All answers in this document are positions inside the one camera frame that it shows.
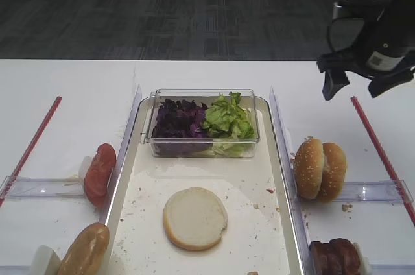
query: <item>purple cabbage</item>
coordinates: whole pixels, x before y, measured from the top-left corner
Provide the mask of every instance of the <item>purple cabbage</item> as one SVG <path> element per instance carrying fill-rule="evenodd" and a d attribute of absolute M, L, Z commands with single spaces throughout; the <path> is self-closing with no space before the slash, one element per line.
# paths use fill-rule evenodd
<path fill-rule="evenodd" d="M 157 123 L 152 131 L 152 138 L 208 138 L 201 127 L 205 120 L 207 106 L 198 106 L 194 100 L 174 102 L 166 99 L 161 103 L 157 114 Z M 160 143 L 158 154 L 180 155 L 207 150 L 208 143 Z"/>

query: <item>robotic arm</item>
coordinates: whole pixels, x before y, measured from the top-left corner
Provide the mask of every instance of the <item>robotic arm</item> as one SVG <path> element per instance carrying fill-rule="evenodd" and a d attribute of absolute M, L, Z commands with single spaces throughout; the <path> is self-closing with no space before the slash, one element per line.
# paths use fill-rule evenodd
<path fill-rule="evenodd" d="M 342 19 L 363 19 L 364 26 L 350 47 L 335 51 L 330 29 Z M 370 79 L 372 97 L 414 78 L 415 0 L 340 0 L 335 3 L 331 25 L 327 40 L 332 53 L 317 61 L 325 73 L 326 100 L 349 84 L 346 71 Z"/>

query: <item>white table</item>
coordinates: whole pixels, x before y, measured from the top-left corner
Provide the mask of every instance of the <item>white table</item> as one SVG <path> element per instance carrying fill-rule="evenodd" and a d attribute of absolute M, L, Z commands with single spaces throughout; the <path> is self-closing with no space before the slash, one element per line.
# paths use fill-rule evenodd
<path fill-rule="evenodd" d="M 368 81 L 349 76 L 351 85 L 327 102 L 315 62 L 0 60 L 0 180 L 11 174 L 58 95 L 62 102 L 20 176 L 73 176 L 97 145 L 108 142 L 118 151 L 138 84 L 143 97 L 158 88 L 252 88 L 267 100 L 273 86 L 294 148 L 308 135 L 337 142 L 349 159 L 346 180 L 389 180 L 350 102 L 357 96 L 398 176 L 415 191 L 414 83 L 372 99 Z M 0 243 L 10 245 L 0 245 L 0 265 L 29 264 L 44 239 L 62 257 L 78 231 L 96 218 L 85 200 L 6 201 Z M 24 240 L 19 231 L 27 226 L 36 233 Z M 415 261 L 413 255 L 403 262 Z"/>

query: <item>sesame seed bun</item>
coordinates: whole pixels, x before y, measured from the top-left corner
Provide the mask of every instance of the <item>sesame seed bun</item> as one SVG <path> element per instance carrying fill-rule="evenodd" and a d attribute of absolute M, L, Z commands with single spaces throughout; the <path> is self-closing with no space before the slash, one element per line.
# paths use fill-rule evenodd
<path fill-rule="evenodd" d="M 348 167 L 346 155 L 341 147 L 335 143 L 323 143 L 326 163 L 323 168 L 322 183 L 317 200 L 331 202 L 335 200 L 343 190 L 344 177 Z"/>
<path fill-rule="evenodd" d="M 310 139 L 303 142 L 294 160 L 297 194 L 306 199 L 317 197 L 322 183 L 323 166 L 322 142 L 319 139 Z"/>

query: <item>gray carpet floor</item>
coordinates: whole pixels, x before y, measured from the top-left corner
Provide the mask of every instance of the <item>gray carpet floor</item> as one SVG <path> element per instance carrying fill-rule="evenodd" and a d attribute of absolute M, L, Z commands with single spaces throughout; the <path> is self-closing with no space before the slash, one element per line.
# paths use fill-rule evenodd
<path fill-rule="evenodd" d="M 0 58 L 316 60 L 334 1 L 0 0 Z"/>

